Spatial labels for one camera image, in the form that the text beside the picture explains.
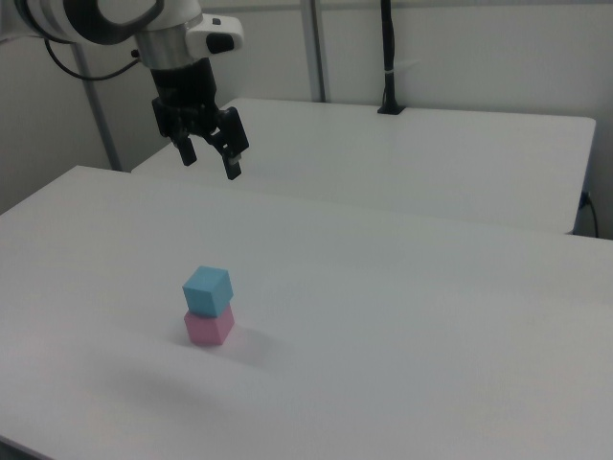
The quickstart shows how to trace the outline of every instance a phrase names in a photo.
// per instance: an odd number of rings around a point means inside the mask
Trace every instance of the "table surface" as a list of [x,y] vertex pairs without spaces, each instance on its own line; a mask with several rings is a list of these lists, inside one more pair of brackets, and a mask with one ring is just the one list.
[[[54,459],[613,458],[613,245],[77,168],[0,217],[0,437]],[[198,348],[181,286],[229,269]]]
[[169,145],[138,174],[406,214],[571,233],[595,122],[586,118],[238,99],[251,148],[226,179],[193,139],[185,168]]

